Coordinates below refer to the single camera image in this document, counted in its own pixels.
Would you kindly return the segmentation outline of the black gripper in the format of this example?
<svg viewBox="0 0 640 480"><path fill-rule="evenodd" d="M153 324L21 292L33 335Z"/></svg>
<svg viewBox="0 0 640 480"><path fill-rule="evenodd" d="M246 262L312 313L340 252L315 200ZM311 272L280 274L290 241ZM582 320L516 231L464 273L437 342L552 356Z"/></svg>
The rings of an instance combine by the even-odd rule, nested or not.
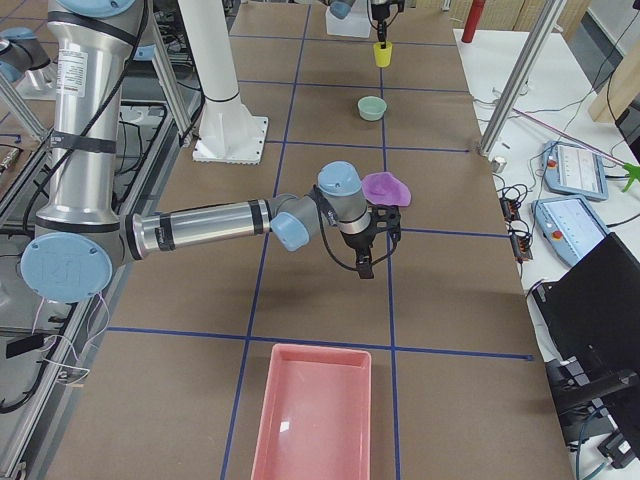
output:
<svg viewBox="0 0 640 480"><path fill-rule="evenodd" d="M356 271L360 279L373 279L372 246L378 227L375 221L370 221L366 227L352 223L341 224L341 235L347 246L356 254Z"/></svg>
<svg viewBox="0 0 640 480"><path fill-rule="evenodd" d="M391 18L391 11L395 13L403 11L403 0L370 0L371 18L377 21L377 39L381 49L387 48L387 22Z"/></svg>

